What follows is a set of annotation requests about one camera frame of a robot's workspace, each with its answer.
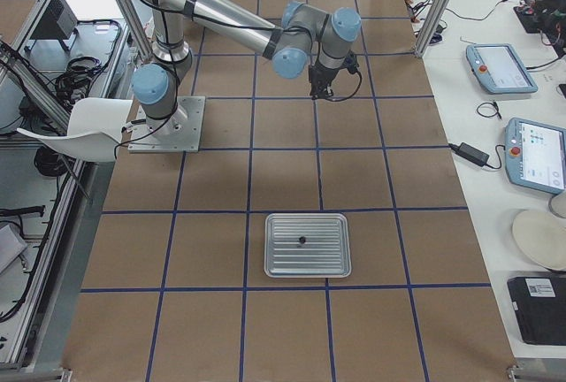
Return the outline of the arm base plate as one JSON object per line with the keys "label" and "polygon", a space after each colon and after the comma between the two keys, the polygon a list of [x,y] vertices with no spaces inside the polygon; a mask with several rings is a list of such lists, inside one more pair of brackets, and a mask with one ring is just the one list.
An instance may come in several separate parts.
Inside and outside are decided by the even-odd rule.
{"label": "arm base plate", "polygon": [[131,140],[127,144],[130,153],[176,153],[199,151],[205,109],[204,96],[179,96],[177,110],[160,127],[161,122],[147,118],[141,105],[138,106],[137,119],[145,119],[143,124],[134,125]]}

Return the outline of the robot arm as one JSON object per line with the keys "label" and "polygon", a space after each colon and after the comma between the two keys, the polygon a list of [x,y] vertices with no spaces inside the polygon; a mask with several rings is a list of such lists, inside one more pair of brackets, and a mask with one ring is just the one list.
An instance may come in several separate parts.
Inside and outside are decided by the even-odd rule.
{"label": "robot arm", "polygon": [[340,71],[359,73],[351,46],[360,34],[361,18],[351,8],[329,13],[291,1],[276,26],[229,0],[144,1],[160,11],[182,14],[271,60],[282,78],[306,72],[314,100],[335,99],[332,83]]}

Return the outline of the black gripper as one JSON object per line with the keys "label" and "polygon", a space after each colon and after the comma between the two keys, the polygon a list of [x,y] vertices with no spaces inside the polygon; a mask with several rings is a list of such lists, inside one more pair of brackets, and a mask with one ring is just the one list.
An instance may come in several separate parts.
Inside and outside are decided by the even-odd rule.
{"label": "black gripper", "polygon": [[323,90],[321,96],[332,96],[331,85],[341,70],[355,73],[358,67],[357,55],[349,50],[344,57],[330,57],[325,52],[317,54],[314,65],[309,66],[310,97],[318,99],[318,90]]}

